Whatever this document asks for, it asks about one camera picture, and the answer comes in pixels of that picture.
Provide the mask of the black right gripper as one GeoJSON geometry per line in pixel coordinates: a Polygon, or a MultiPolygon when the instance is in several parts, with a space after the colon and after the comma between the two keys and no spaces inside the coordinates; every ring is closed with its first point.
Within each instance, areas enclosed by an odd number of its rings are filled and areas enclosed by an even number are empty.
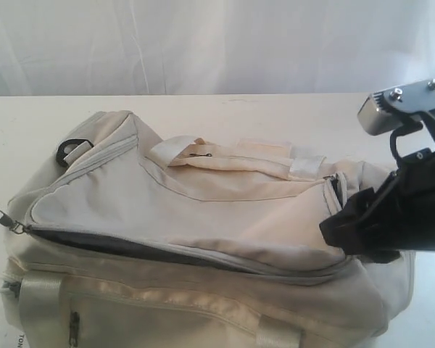
{"type": "Polygon", "coordinates": [[[344,252],[372,252],[375,264],[399,259],[396,250],[435,252],[435,151],[421,149],[405,157],[397,139],[425,128],[435,142],[435,117],[406,122],[390,135],[397,171],[381,186],[353,194],[343,209],[320,223],[327,245],[344,252]]]}

